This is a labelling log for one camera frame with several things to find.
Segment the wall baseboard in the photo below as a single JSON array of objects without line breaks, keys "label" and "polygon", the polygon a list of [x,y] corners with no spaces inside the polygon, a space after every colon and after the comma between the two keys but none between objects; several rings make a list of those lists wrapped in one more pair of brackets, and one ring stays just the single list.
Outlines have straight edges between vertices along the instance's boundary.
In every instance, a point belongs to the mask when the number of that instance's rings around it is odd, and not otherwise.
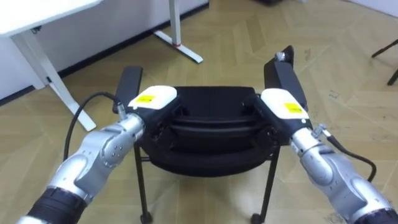
[{"label": "wall baseboard", "polygon": [[[193,16],[196,13],[209,8],[209,5],[210,5],[210,3],[206,3],[201,6],[196,7],[194,9],[191,9],[188,12],[181,14],[180,18],[181,18],[181,20],[183,20],[190,16]],[[135,35],[134,37],[131,37],[130,39],[127,39],[127,40],[125,40],[121,43],[118,43],[108,49],[105,49],[93,56],[90,56],[90,57],[82,60],[81,62],[71,65],[71,66],[59,71],[58,74],[60,75],[61,78],[65,78],[65,77],[67,77],[67,76],[69,76],[69,75],[71,75],[71,74],[105,58],[105,57],[108,57],[108,56],[110,56],[110,55],[132,45],[132,44],[135,44],[136,42],[138,42],[142,39],[145,39],[145,38],[151,36],[155,30],[161,30],[168,26],[170,26],[170,21],[166,21],[162,24],[159,24],[159,25],[157,25],[151,29],[148,29],[138,35]],[[6,103],[9,103],[12,100],[18,99],[19,97],[24,96],[25,94],[30,93],[33,90],[35,90],[35,88],[33,86],[28,86],[28,87],[24,88],[23,90],[19,90],[18,92],[1,99],[0,106],[5,105]]]}]

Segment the white desk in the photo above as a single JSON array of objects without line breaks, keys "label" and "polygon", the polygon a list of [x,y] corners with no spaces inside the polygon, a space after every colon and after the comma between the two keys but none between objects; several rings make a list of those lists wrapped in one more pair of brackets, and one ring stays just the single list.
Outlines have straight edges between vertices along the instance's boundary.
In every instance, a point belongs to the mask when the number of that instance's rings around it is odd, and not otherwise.
[{"label": "white desk", "polygon": [[[102,0],[0,0],[0,37],[10,37],[30,63],[36,77],[28,77],[36,89],[50,85],[69,110],[75,114],[79,104],[72,98],[57,71],[44,53],[32,28],[88,9]],[[82,111],[78,118],[87,131],[96,127]]]},{"label": "white desk", "polygon": [[187,57],[190,57],[192,60],[196,61],[196,63],[201,63],[203,58],[182,45],[181,41],[181,26],[180,26],[180,4],[179,0],[169,0],[169,10],[170,10],[170,25],[172,28],[172,36],[169,37],[167,34],[162,31],[156,31],[155,35],[167,43],[169,43],[172,47],[179,50],[181,53],[185,54]]}]

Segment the white wall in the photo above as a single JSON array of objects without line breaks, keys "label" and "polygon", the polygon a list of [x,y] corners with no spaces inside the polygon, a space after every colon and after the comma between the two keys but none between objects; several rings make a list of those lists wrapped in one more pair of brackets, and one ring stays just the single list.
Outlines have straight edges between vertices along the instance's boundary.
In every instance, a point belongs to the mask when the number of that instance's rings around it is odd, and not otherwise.
[{"label": "white wall", "polygon": [[34,76],[22,53],[10,38],[0,39],[0,99],[30,86],[24,77]]},{"label": "white wall", "polygon": [[[180,0],[180,12],[208,0]],[[59,71],[167,20],[168,0],[104,0],[98,6],[43,26],[37,38]],[[31,83],[33,72],[10,39],[0,39],[0,99]]]},{"label": "white wall", "polygon": [[397,0],[350,0],[362,6],[398,17],[398,1]]},{"label": "white wall", "polygon": [[[182,13],[208,0],[180,0]],[[57,70],[170,19],[168,0],[104,0],[43,26],[37,37]]]}]

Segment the screw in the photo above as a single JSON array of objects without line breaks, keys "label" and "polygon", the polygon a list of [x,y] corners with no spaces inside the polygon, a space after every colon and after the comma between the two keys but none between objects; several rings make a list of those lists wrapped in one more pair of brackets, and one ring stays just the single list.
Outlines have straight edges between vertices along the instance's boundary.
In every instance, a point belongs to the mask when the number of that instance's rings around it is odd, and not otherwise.
[{"label": "screw", "polygon": [[277,52],[277,53],[275,54],[275,59],[276,59],[278,62],[284,62],[284,61],[286,60],[286,54],[283,53],[283,52]]}]

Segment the chair caster wheel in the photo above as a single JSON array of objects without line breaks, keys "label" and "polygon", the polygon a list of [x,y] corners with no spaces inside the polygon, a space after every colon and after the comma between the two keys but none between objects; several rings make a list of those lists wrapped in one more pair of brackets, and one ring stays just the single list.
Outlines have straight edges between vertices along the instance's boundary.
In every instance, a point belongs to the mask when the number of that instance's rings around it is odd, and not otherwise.
[{"label": "chair caster wheel", "polygon": [[261,216],[260,216],[260,214],[253,214],[252,216],[251,216],[251,219],[250,219],[250,223],[251,224],[262,224],[262,223],[264,223],[263,221],[261,221]]},{"label": "chair caster wheel", "polygon": [[142,224],[150,224],[152,223],[154,220],[152,219],[152,215],[148,212],[146,216],[141,215],[140,216],[141,219],[141,223]]}]

